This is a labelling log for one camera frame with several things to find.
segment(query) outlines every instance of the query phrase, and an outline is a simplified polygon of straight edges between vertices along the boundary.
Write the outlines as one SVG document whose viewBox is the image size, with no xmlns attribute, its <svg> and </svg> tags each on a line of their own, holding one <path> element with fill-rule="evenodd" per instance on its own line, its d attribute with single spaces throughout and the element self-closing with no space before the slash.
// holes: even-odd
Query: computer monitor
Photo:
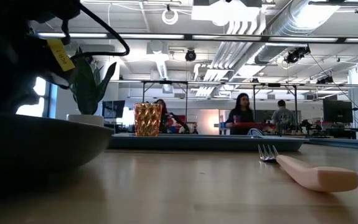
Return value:
<svg viewBox="0 0 358 224">
<path fill-rule="evenodd" d="M 122 118 L 124 107 L 125 107 L 124 100 L 103 101 L 103 117 L 113 118 L 113 119 Z"/>
<path fill-rule="evenodd" d="M 324 121 L 353 123 L 352 103 L 340 100 L 323 100 Z"/>
</svg>

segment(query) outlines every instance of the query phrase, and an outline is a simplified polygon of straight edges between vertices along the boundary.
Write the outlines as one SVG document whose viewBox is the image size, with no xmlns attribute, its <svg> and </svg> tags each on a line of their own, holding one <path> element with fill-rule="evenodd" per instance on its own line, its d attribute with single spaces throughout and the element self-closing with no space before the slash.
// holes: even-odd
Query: green plant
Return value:
<svg viewBox="0 0 358 224">
<path fill-rule="evenodd" d="M 80 53 L 82 53 L 82 50 L 78 48 L 76 54 Z M 110 65 L 102 81 L 100 80 L 100 71 L 103 67 L 96 67 L 93 71 L 90 66 L 91 59 L 79 57 L 73 62 L 75 70 L 70 86 L 73 99 L 81 114 L 93 115 L 96 113 L 98 102 L 103 99 L 106 87 L 115 72 L 116 62 Z"/>
</svg>

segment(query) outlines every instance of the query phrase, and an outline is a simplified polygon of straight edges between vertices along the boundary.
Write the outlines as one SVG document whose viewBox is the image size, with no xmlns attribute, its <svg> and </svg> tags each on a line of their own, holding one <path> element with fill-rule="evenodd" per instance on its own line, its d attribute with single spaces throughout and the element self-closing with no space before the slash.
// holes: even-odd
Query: fork tines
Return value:
<svg viewBox="0 0 358 224">
<path fill-rule="evenodd" d="M 269 145 L 267 145 L 267 149 L 264 144 L 262 144 L 261 147 L 258 145 L 260 159 L 263 161 L 275 161 L 278 152 L 275 146 L 272 146 L 272 148 L 273 150 L 271 150 Z"/>
</svg>

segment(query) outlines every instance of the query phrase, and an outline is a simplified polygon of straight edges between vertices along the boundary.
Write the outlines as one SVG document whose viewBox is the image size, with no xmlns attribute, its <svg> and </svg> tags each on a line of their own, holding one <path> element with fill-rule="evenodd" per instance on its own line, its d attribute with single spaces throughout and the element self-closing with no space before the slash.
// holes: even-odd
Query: gold glass cup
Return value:
<svg viewBox="0 0 358 224">
<path fill-rule="evenodd" d="M 136 136 L 158 136 L 162 106 L 155 103 L 136 103 L 134 123 Z"/>
</svg>

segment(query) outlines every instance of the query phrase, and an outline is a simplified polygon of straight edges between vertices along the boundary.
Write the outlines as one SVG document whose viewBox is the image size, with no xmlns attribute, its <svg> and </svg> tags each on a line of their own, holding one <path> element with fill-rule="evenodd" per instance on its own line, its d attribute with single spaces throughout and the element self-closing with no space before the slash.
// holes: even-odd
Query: white pot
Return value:
<svg viewBox="0 0 358 224">
<path fill-rule="evenodd" d="M 98 115 L 67 114 L 67 121 L 104 127 L 104 117 Z"/>
</svg>

